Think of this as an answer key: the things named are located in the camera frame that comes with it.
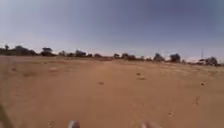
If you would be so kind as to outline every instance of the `rock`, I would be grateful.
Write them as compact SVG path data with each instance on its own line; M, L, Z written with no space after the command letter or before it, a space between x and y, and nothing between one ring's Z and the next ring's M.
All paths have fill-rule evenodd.
M70 121L68 128L80 128L80 123L77 120Z
M103 83L103 82L99 82L99 84L100 84L100 85L104 85L104 83Z

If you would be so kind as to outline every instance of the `sandy soil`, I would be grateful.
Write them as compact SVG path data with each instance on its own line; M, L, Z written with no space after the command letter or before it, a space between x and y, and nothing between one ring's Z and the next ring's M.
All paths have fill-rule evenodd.
M224 68L0 57L0 127L223 128L223 108Z

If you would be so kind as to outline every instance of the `small stone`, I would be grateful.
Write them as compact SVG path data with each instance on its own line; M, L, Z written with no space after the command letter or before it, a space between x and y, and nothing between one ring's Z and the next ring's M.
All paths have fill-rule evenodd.
M173 112L169 112L168 115L169 115L169 117L172 117L174 115L174 113Z
M100 84L100 85L104 85L104 83L103 83L103 82L99 82L99 84Z

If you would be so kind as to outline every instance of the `shrub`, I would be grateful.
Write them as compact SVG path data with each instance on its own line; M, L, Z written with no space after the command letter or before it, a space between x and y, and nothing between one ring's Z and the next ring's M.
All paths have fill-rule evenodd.
M54 56L54 54L52 54L52 49L51 48L47 48L44 47L42 48L42 52L40 53L42 56Z
M102 57L102 55L100 55L99 53L95 53L95 54L94 54L94 57L95 57L95 58L100 58L100 57Z
M180 63L181 57L177 53L176 54L172 54L172 55L170 55L170 61L171 62L175 62L175 63Z
M165 61L164 57L162 57L159 53L155 54L153 60L156 61L156 62Z
M80 50L76 50L75 57L85 57L86 53Z
M115 53L115 54L114 54L114 58L115 58L115 59L119 59L119 58L120 58L120 55L117 54L117 53Z

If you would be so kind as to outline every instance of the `dirt ground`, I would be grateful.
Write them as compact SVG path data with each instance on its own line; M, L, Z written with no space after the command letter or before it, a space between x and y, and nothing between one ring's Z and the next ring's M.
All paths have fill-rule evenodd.
M224 68L0 57L0 127L223 128Z

